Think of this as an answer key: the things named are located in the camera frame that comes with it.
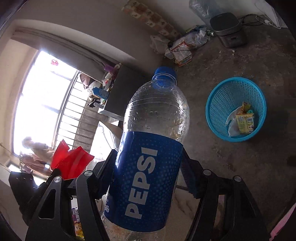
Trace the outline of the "red plastic bag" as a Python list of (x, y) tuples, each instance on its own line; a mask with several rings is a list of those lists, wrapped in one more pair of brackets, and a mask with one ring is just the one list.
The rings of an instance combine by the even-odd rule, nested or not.
[(58, 169), (64, 180), (77, 178), (94, 159), (81, 146), (70, 150), (64, 140), (60, 142), (51, 162), (51, 169)]

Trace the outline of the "Pepsi plastic bottle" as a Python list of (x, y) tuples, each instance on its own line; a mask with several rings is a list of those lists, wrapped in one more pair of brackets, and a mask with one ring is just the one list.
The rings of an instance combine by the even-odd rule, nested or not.
[(163, 240), (190, 109), (175, 71), (159, 67), (131, 98), (102, 222), (110, 240)]

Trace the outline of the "purple noodle bag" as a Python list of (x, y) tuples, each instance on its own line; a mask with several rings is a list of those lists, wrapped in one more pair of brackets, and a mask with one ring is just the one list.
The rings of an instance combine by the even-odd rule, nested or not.
[(72, 208), (72, 220), (74, 223), (74, 232), (75, 232), (76, 238), (79, 240), (85, 240), (81, 221), (80, 221), (80, 216), (78, 213), (78, 207)]

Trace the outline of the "orange snack bag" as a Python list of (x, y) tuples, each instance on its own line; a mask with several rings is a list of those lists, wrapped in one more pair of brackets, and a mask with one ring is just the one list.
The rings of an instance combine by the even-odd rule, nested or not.
[(254, 131), (254, 112), (251, 104), (243, 102), (238, 114), (236, 114), (238, 128), (241, 134), (250, 134)]

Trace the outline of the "floor trash pile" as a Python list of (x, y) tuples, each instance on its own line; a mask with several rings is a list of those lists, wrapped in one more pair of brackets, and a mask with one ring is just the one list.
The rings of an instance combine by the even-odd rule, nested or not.
[(210, 41), (211, 31), (206, 26), (196, 26), (183, 37), (173, 43), (168, 43), (165, 57), (173, 59), (179, 67), (192, 61), (193, 51), (203, 47)]

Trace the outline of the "hanging pink jacket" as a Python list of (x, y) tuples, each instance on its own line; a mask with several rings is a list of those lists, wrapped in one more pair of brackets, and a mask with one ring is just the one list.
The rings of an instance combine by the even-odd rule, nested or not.
[(33, 142), (31, 137), (26, 137), (22, 141), (23, 147), (31, 149), (34, 154), (43, 162), (51, 164), (53, 161), (54, 150), (46, 144)]

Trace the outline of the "metal balcony railing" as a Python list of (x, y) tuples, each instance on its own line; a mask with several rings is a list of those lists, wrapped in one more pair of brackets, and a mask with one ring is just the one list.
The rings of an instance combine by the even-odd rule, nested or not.
[(70, 149), (81, 146), (90, 152), (99, 122), (108, 120), (107, 116), (98, 113), (97, 107), (88, 106), (90, 100), (79, 75), (80, 71), (77, 71), (62, 101), (53, 138), (54, 149), (64, 140)]

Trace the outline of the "blue detergent bottle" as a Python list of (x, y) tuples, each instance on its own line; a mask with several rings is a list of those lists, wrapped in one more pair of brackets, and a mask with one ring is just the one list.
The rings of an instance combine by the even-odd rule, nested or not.
[(107, 100), (109, 97), (109, 92), (104, 90), (103, 88), (93, 87), (92, 92), (94, 96), (104, 100)]

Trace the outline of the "blue plastic waste basket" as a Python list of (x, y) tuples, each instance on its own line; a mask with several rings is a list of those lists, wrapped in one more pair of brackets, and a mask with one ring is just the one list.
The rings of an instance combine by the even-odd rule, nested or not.
[[(230, 115), (243, 102), (251, 105), (254, 113), (254, 130), (250, 134), (229, 136)], [(220, 82), (208, 96), (205, 116), (211, 131), (227, 142), (244, 142), (254, 137), (262, 128), (267, 114), (266, 99), (261, 89), (251, 80), (232, 77)]]

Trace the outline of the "dark grey cabinet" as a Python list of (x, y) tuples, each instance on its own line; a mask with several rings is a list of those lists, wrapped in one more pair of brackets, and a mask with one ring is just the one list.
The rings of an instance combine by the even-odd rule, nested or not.
[(151, 78), (151, 75), (142, 74), (124, 65), (121, 66), (104, 109), (100, 113), (122, 121), (128, 103), (135, 92)]

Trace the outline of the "purple cup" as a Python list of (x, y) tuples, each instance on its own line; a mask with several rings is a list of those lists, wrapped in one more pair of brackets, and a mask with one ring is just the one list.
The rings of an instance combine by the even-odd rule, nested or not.
[(105, 70), (106, 72), (113, 72), (113, 71), (114, 71), (114, 67), (112, 67), (112, 66), (106, 64), (106, 65), (104, 66), (104, 70)]

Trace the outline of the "white plastic bag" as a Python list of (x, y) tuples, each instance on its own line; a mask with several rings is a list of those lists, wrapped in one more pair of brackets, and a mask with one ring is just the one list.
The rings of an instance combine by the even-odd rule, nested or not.
[(157, 53), (164, 55), (166, 49), (168, 48), (168, 43), (170, 42), (169, 39), (164, 37), (163, 35), (150, 35), (151, 44), (150, 47)]

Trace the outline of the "black rice cooker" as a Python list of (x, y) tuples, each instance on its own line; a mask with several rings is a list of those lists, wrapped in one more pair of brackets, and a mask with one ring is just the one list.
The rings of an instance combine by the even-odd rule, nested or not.
[(243, 26), (232, 13), (222, 13), (212, 17), (210, 25), (225, 48), (236, 48), (247, 43)]

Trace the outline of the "patterned tall box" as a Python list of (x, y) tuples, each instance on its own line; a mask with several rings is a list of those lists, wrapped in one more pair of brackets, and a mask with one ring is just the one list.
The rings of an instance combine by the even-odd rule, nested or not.
[(121, 10), (171, 41), (181, 37), (181, 33), (174, 26), (139, 1), (128, 1)]

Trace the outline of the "large water jug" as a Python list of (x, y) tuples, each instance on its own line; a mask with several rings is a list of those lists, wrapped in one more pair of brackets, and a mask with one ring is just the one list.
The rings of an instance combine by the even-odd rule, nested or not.
[(211, 18), (222, 13), (222, 8), (213, 0), (189, 0), (189, 8), (207, 26), (210, 26)]

